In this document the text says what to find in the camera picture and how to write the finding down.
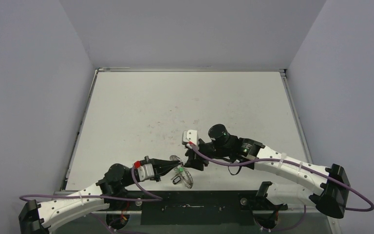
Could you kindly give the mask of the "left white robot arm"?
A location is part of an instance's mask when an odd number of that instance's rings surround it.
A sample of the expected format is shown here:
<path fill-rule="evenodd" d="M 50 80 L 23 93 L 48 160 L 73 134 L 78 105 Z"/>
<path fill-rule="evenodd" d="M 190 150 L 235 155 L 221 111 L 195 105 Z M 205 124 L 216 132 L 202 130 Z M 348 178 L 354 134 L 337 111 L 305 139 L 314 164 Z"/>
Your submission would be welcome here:
<path fill-rule="evenodd" d="M 18 220 L 23 234 L 49 234 L 57 228 L 88 215 L 110 207 L 120 210 L 126 202 L 158 202 L 162 198 L 143 191 L 148 198 L 128 195 L 126 187 L 139 186 L 141 182 L 161 177 L 181 166 L 180 160 L 149 159 L 137 161 L 130 168 L 120 163 L 113 164 L 104 177 L 85 189 L 65 196 L 59 195 L 22 195 L 25 201 Z"/>

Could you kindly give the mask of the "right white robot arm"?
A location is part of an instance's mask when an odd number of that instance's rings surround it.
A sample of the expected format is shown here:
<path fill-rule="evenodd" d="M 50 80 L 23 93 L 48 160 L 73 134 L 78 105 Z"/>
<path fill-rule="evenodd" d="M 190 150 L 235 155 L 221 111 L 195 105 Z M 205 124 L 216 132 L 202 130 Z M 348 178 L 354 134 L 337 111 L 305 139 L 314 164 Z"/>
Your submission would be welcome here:
<path fill-rule="evenodd" d="M 305 205 L 332 218 L 344 217 L 350 183 L 342 166 L 325 167 L 303 162 L 261 142 L 232 135 L 222 124 L 212 126 L 208 136 L 211 141 L 206 143 L 196 130 L 183 132 L 182 144 L 188 157 L 186 167 L 203 171 L 209 162 L 219 160 L 223 166 L 272 173 L 291 181 L 291 184 L 263 181 L 256 195 L 260 208 Z"/>

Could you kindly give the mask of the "metal disc with keyrings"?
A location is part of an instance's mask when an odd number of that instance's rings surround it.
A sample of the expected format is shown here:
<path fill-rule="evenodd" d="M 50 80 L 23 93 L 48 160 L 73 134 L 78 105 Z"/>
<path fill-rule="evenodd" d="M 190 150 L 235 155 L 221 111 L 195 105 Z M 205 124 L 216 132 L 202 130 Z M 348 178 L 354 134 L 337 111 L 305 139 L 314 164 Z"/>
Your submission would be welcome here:
<path fill-rule="evenodd" d="M 176 155 L 171 155 L 169 158 L 170 158 L 170 160 L 180 160 L 182 162 L 182 164 L 178 166 L 178 167 L 183 167 L 184 168 L 184 171 L 182 173 L 180 173 L 180 174 L 176 173 L 175 168 L 173 169 L 174 172 L 175 172 L 174 177 L 175 176 L 180 176 L 182 178 L 182 181 L 178 184 L 182 183 L 187 189 L 192 189 L 194 181 L 193 181 L 191 173 L 184 166 L 184 162 Z"/>

